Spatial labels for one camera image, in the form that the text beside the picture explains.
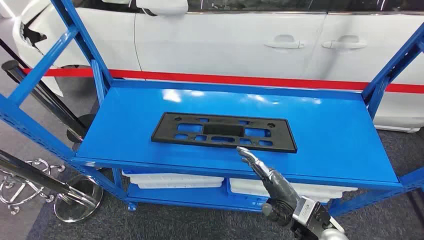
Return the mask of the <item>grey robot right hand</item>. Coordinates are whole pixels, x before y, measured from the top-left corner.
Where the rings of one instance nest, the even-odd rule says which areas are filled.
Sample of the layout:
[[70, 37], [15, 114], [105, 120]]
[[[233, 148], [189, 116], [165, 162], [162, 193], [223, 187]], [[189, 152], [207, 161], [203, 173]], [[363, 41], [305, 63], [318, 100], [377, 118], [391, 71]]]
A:
[[292, 185], [277, 170], [267, 166], [249, 149], [236, 148], [243, 162], [247, 163], [259, 176], [269, 194], [268, 200], [262, 204], [261, 211], [266, 218], [281, 227], [293, 222], [293, 213], [300, 199]]

